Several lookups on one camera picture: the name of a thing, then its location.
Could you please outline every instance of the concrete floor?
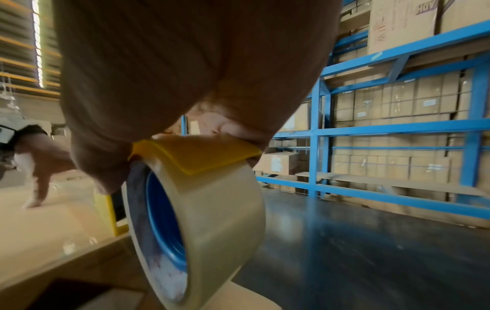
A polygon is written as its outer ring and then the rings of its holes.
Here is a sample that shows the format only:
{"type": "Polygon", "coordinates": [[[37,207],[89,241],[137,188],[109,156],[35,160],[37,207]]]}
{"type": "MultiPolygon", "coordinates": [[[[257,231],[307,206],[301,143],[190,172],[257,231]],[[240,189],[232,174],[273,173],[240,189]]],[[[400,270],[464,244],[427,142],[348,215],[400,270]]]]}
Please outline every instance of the concrete floor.
{"type": "Polygon", "coordinates": [[[263,193],[266,238],[234,281],[284,310],[490,308],[490,231],[263,193]]]}

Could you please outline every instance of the clear packing tape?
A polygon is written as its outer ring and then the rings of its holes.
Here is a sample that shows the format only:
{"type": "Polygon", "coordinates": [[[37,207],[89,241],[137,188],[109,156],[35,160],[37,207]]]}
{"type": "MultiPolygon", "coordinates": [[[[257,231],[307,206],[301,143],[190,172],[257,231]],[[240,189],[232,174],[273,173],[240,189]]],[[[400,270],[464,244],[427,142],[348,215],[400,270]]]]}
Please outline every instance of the clear packing tape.
{"type": "Polygon", "coordinates": [[[264,237],[261,189],[246,162],[257,155],[224,135],[134,145],[122,197],[138,258],[166,309],[280,309],[250,291],[237,296],[243,288],[230,282],[264,237]]]}

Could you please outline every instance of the hand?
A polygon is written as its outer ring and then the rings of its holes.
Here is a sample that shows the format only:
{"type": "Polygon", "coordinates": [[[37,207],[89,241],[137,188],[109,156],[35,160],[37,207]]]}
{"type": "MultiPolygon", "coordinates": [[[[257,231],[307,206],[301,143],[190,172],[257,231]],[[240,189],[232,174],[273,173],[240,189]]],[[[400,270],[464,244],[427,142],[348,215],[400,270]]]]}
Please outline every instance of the hand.
{"type": "Polygon", "coordinates": [[[41,205],[46,199],[50,178],[55,173],[75,169],[69,151],[42,133],[25,134],[15,144],[14,161],[32,177],[32,195],[23,208],[41,205]]]}
{"type": "Polygon", "coordinates": [[[54,0],[74,161],[103,193],[183,114],[264,148],[326,65],[341,0],[54,0]]]}

